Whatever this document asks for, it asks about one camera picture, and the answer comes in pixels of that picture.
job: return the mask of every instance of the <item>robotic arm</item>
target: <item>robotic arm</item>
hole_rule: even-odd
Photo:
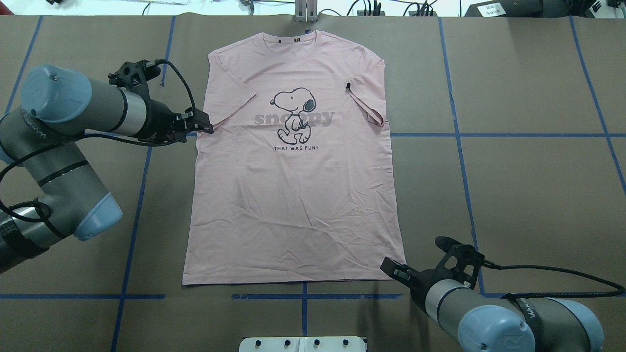
[[[411,289],[411,299],[438,323],[465,352],[600,352],[604,335],[600,321],[586,306],[571,300],[528,297],[607,297],[624,287],[588,274],[569,272],[615,287],[611,292],[507,294],[485,298],[473,291],[481,266],[492,269],[544,269],[538,266],[501,267],[469,244],[439,236],[435,244],[446,253],[435,269],[417,271],[388,257],[381,265],[389,277]],[[456,259],[452,269],[446,263]],[[473,267],[472,274],[465,269]]]
[[[187,88],[192,107],[185,113],[150,99],[147,81],[160,74],[161,64],[170,65]],[[104,137],[161,146],[186,142],[190,131],[213,133],[208,115],[195,108],[189,87],[166,60],[127,62],[109,75],[109,83],[52,65],[35,67],[23,82],[21,107],[0,120],[0,158],[10,164],[0,180],[23,165],[44,193],[12,207],[0,203],[0,273],[71,234],[86,241],[121,219],[118,204],[75,141]],[[143,142],[85,134],[86,129]]]

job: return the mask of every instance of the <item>snoopy's ear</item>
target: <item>snoopy's ear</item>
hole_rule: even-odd
[[[304,103],[304,106],[302,107],[302,110],[306,111],[307,113],[310,113],[313,110],[315,110],[315,100],[313,100],[313,99],[307,100],[307,102]]]

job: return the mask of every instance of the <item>neckline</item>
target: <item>neckline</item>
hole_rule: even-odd
[[[265,52],[265,54],[278,58],[281,61],[296,62],[296,61],[307,60],[311,56],[316,54],[317,50],[320,47],[320,44],[322,43],[322,37],[323,37],[322,31],[317,31],[317,30],[312,31],[311,33],[303,34],[301,36],[290,36],[290,37],[272,36],[271,34],[261,32],[257,34],[257,41],[259,42],[259,46]],[[314,40],[313,48],[296,57],[286,57],[284,55],[276,53],[275,51],[272,51],[267,46],[267,43],[266,43],[266,42],[271,42],[271,43],[281,44],[281,45],[293,45],[293,44],[297,45],[298,43],[301,43],[304,41],[310,41],[310,40]]]

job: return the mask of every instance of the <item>white mounting plate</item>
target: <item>white mounting plate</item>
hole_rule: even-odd
[[[239,344],[239,352],[367,352],[367,343],[357,336],[245,338]]]

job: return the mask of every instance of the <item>black band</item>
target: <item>black band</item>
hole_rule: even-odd
[[[113,127],[112,129],[108,130],[107,132],[113,132],[113,131],[117,130],[121,126],[121,124],[124,123],[124,120],[126,120],[126,114],[128,113],[128,100],[126,99],[126,95],[124,94],[123,90],[121,90],[119,88],[118,88],[118,90],[121,93],[121,97],[124,99],[124,111],[122,111],[122,113],[121,113],[121,118],[120,118],[118,124],[115,125],[115,127]]]
[[[44,212],[39,208],[39,207],[35,207],[35,211],[37,212],[37,215],[39,215],[40,218],[43,219],[44,217]],[[63,234],[61,231],[59,231],[59,229],[57,229],[51,222],[50,219],[45,220],[43,222],[46,226],[48,226],[48,229],[50,231],[52,231],[53,234],[55,234],[57,237],[59,237],[60,239],[64,239],[66,237],[68,237],[69,235]]]
[[[15,221],[12,219],[2,224],[0,227],[0,236],[2,236],[6,244],[14,250],[15,253],[23,258],[32,259],[48,250],[48,248],[41,248],[33,241],[24,237],[15,224]]]
[[[539,316],[535,306],[526,298],[516,299],[514,303],[520,307],[521,313],[524,314],[526,324],[528,324],[533,335],[535,335],[535,352],[549,351],[549,349],[544,346],[543,341],[543,320]]]
[[[85,166],[85,165],[89,165],[89,162],[87,160],[82,160],[82,161],[79,161],[77,163],[73,163],[72,165],[64,167],[61,170],[58,170],[57,172],[53,172],[53,173],[49,174],[48,176],[44,177],[39,182],[37,182],[37,184],[40,187],[43,187],[43,185],[45,185],[46,183],[56,179],[57,177],[62,176],[62,175],[66,174],[66,173],[68,173],[68,172],[70,172],[70,171],[72,171],[72,170],[74,170],[76,168],[79,168],[79,167]]]

